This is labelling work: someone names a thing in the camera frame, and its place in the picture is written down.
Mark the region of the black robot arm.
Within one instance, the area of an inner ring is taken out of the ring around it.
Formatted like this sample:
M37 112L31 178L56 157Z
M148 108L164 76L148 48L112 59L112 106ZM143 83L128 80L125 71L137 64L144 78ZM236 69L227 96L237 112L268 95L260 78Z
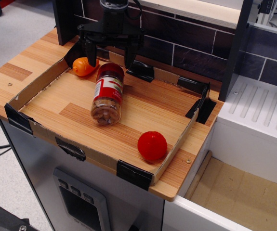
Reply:
M124 65L131 67L144 44L145 30L125 22L128 17L127 0L101 0L103 17L100 21L78 26L79 44L89 64L96 65L97 47L123 47Z

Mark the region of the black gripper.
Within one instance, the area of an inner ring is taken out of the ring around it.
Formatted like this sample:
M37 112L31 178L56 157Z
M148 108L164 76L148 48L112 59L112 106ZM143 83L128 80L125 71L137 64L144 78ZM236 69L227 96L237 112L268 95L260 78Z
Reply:
M124 47L124 65L129 69L138 49L144 45L145 31L116 15L107 14L98 22L81 24L78 26L78 31L79 43L92 67L96 66L97 46Z

